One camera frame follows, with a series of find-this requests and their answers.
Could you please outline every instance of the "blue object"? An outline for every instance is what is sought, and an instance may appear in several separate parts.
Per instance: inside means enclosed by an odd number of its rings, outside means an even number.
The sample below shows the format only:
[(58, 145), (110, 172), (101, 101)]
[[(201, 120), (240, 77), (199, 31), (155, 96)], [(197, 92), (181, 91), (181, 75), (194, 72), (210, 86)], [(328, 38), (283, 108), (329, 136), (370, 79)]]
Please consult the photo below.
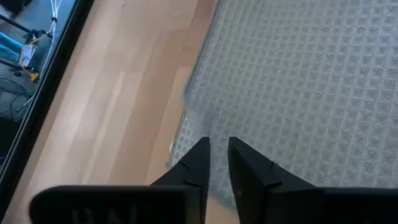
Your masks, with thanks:
[(0, 32), (0, 57), (13, 62), (18, 62), (23, 45)]

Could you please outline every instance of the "glass pane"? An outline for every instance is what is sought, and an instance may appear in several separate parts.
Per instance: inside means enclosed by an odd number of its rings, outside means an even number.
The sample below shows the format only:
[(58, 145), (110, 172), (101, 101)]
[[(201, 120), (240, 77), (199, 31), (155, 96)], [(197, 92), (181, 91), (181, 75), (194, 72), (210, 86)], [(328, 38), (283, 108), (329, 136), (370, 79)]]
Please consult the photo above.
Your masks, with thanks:
[(0, 170), (75, 0), (0, 1)]

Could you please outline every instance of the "textured rug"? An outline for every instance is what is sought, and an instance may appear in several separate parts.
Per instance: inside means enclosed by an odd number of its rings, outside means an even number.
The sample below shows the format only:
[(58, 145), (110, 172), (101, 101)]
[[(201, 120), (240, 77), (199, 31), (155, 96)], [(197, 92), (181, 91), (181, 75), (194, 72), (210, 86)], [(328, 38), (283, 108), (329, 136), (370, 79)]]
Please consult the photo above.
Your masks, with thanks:
[(237, 136), (317, 186), (398, 187), (398, 0), (219, 0), (170, 163), (211, 139), (234, 205)]

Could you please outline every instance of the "gray carpet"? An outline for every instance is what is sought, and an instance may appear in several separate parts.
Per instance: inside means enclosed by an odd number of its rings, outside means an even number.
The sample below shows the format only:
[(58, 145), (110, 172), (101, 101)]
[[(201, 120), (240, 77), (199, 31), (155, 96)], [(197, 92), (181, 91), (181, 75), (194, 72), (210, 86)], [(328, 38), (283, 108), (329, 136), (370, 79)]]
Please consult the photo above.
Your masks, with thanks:
[(398, 0), (219, 0), (171, 164), (210, 136), (229, 205), (229, 136), (317, 186), (398, 187), (397, 17)]

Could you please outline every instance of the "floorboard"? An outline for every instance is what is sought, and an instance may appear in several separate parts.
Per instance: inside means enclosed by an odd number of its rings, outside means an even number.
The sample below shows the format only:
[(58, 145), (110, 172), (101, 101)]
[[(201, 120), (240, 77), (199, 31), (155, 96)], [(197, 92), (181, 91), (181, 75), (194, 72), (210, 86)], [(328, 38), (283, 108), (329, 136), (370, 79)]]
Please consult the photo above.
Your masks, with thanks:
[[(60, 184), (149, 184), (166, 171), (215, 0), (96, 0), (2, 223)], [(210, 198), (207, 223), (237, 223)]]

